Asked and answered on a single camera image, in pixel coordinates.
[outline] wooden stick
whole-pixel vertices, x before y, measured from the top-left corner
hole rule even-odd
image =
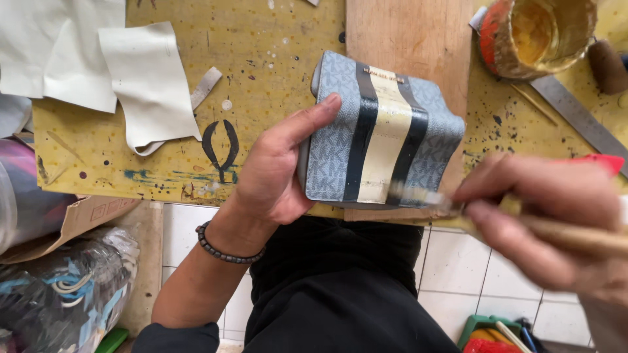
[[[543,107],[541,107],[537,102],[535,102],[532,97],[530,97],[527,93],[523,92],[519,87],[515,85],[511,85],[514,90],[519,92],[525,99],[528,100],[539,112],[542,112],[555,126],[558,126],[558,122],[554,119],[552,115]]]
[[[523,342],[521,342],[519,337],[517,337],[517,335],[515,335],[512,331],[510,331],[508,326],[504,325],[503,322],[498,321],[498,322],[495,323],[495,325],[504,334],[504,336],[506,336],[512,343],[514,343],[514,345],[516,345],[517,348],[521,349],[521,352],[523,352],[523,353],[532,353],[532,351],[529,350],[526,347],[526,345],[523,344]]]
[[[537,237],[556,246],[604,258],[614,256],[628,259],[628,236],[623,234],[531,215],[520,215],[518,218]]]

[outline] wallet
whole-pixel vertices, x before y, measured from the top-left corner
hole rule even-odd
[[[437,191],[465,122],[436,84],[323,54],[312,76],[317,103],[342,98],[333,123],[301,143],[297,173],[305,195],[349,209],[426,207],[388,195],[391,182]]]

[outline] black pants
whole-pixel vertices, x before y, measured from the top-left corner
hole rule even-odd
[[[384,273],[417,297],[414,264],[423,227],[303,216],[282,225],[251,266],[251,299],[317,274],[361,268]]]

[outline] workbench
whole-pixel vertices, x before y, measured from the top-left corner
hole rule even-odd
[[[489,4],[490,0],[475,0],[476,9]],[[597,38],[628,50],[628,2],[602,1],[598,16]],[[211,147],[222,172],[194,138],[169,141],[147,157],[135,155],[126,144],[120,105],[115,114],[107,114],[43,99],[33,102],[42,189],[219,206],[235,187],[257,136],[288,113],[315,103],[310,80],[322,53],[345,53],[344,0],[321,0],[319,7],[305,0],[128,0],[127,27],[162,21],[171,21],[175,29],[190,92],[209,68],[223,73],[195,110],[201,133],[218,122]],[[522,89],[555,114],[558,127],[510,82],[490,74],[475,39],[462,142],[465,173],[491,151],[563,159],[595,152],[532,87]],[[628,146],[628,106],[619,105],[621,95],[599,94],[588,61],[557,77]],[[222,108],[226,99],[233,104],[228,111]],[[236,139],[228,138],[225,121],[235,128]],[[233,164],[224,165],[234,153]],[[622,177],[617,184],[628,190]],[[342,218],[343,210],[317,205],[310,213]]]

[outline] beaded bracelet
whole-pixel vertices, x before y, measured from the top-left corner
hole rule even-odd
[[[264,246],[257,255],[251,256],[250,258],[238,258],[237,256],[226,255],[214,249],[207,242],[207,239],[205,239],[205,228],[207,228],[207,225],[209,224],[209,222],[211,221],[208,220],[203,225],[198,226],[196,232],[198,233],[198,242],[203,247],[203,249],[205,249],[205,251],[207,251],[211,256],[217,259],[223,260],[223,261],[227,261],[228,263],[234,263],[234,264],[252,264],[256,261],[259,261],[259,259],[261,259],[262,256],[264,256],[264,253],[266,252],[266,246]]]

